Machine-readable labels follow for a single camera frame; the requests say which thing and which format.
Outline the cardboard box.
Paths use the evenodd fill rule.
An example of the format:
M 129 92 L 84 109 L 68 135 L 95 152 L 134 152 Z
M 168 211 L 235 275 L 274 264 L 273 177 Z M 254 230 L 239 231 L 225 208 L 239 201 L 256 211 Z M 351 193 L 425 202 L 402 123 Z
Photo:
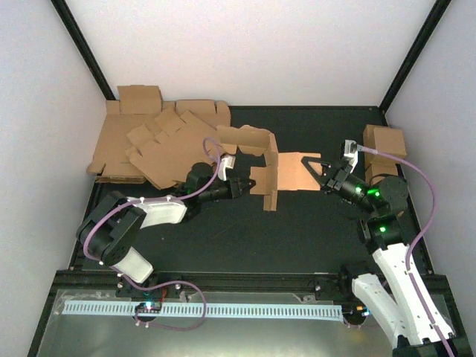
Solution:
M 320 158 L 319 153 L 279 152 L 274 133 L 249 125 L 240 128 L 218 126 L 217 132 L 226 153 L 234 155 L 241 152 L 245 155 L 264 157 L 263 167 L 250 169 L 250 179 L 256 182 L 250 194 L 263 197 L 264 211 L 277 209 L 277 196 L 280 191 L 321 189 L 301 162 L 305 157 Z
M 401 129 L 368 124 L 363 131 L 363 145 L 398 158 L 407 156 L 404 134 Z M 369 167 L 371 164 L 396 164 L 393 159 L 367 152 L 364 154 L 364 162 L 365 167 Z
M 370 184 L 376 184 L 386 176 L 398 176 L 397 166 L 395 164 L 370 164 L 365 170 L 365 181 Z

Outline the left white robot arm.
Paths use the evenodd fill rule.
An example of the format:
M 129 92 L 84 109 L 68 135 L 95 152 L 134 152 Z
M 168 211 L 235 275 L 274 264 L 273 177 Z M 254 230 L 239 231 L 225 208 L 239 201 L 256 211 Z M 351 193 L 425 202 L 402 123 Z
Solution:
M 125 274 L 137 292 L 150 297 L 158 291 L 160 280 L 153 274 L 152 263 L 133 248 L 139 231 L 187 222 L 200 212 L 203 203 L 238 199 L 255 185 L 255 180 L 234 173 L 223 163 L 218 170 L 197 163 L 169 195 L 145 199 L 110 192 L 83 220 L 76 238 L 89 259 Z

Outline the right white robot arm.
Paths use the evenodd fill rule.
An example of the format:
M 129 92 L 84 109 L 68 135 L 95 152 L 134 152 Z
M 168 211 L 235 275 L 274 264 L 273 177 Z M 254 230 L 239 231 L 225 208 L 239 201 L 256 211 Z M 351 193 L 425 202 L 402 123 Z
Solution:
M 382 328 L 394 356 L 458 356 L 454 330 L 446 322 L 415 265 L 413 247 L 404 241 L 399 215 L 408 207 L 408 184 L 386 174 L 368 184 L 352 174 L 349 161 L 333 164 L 305 156 L 301 160 L 325 193 L 335 193 L 360 208 L 358 235 L 385 277 L 347 273 L 338 281 L 343 298 L 358 298 Z

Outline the stack of flat cardboard blanks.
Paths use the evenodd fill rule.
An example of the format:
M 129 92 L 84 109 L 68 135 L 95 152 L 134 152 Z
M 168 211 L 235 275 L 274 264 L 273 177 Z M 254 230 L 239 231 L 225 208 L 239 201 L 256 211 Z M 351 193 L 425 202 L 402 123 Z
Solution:
M 231 125 L 223 100 L 165 101 L 157 86 L 121 86 L 106 103 L 96 148 L 87 168 L 100 183 L 142 184 L 164 189 L 185 180 L 196 162 L 214 151 L 204 138 L 218 138 Z

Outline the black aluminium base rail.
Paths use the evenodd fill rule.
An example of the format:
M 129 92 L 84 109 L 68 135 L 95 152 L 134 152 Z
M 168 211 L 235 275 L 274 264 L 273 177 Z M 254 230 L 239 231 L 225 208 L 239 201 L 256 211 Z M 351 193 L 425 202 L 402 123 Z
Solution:
M 350 296 L 350 280 L 339 274 L 160 273 L 158 282 L 184 280 L 204 292 L 311 293 L 321 299 Z M 111 271 L 58 271 L 53 286 L 115 289 L 120 278 Z

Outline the right black frame post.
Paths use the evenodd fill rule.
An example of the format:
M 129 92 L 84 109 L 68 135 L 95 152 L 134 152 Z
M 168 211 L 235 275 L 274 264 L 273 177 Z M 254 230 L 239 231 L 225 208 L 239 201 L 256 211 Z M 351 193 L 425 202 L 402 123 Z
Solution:
M 387 111 L 396 99 L 396 96 L 403 87 L 412 68 L 417 63 L 419 56 L 425 49 L 425 46 L 427 45 L 429 39 L 436 30 L 440 20 L 443 18 L 451 3 L 452 0 L 436 0 L 432 5 L 428 15 L 425 18 L 425 21 L 419 29 L 414 41 L 412 42 L 412 45 L 406 53 L 402 64 L 400 65 L 379 105 L 379 110 L 383 115 L 387 114 Z

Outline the black frame post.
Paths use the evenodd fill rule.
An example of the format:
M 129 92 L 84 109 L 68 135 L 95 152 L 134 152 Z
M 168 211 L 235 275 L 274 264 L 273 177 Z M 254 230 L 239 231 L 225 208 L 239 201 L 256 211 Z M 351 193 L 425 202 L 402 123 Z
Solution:
M 419 29 L 414 41 L 412 42 L 412 45 L 406 53 L 402 64 L 400 65 L 379 105 L 379 110 L 383 115 L 387 114 L 387 111 L 396 99 L 396 96 L 403 87 L 412 68 L 417 63 L 419 56 L 425 49 L 425 46 L 427 45 L 429 39 L 436 30 L 440 20 L 443 18 L 451 3 L 452 0 L 436 0 L 432 5 L 428 15 L 425 18 L 425 21 Z
M 115 94 L 112 91 L 99 63 L 97 62 L 94 53 L 92 52 L 80 26 L 77 24 L 67 1 L 65 0 L 51 0 L 57 15 L 63 23 L 76 49 L 80 53 L 83 62 L 86 64 L 90 74 L 94 78 L 97 87 L 101 91 L 106 100 L 116 100 Z

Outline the left black frame post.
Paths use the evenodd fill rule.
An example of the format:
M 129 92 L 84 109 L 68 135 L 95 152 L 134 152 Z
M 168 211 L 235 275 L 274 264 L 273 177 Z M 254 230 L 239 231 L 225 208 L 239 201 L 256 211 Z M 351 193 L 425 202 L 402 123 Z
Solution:
M 90 74 L 94 78 L 97 87 L 101 91 L 106 100 L 116 100 L 115 94 L 112 91 L 99 63 L 97 62 L 94 53 L 92 52 L 80 26 L 77 24 L 67 1 L 65 0 L 51 0 L 57 15 L 63 23 L 76 49 L 80 53 L 83 62 L 86 64 Z

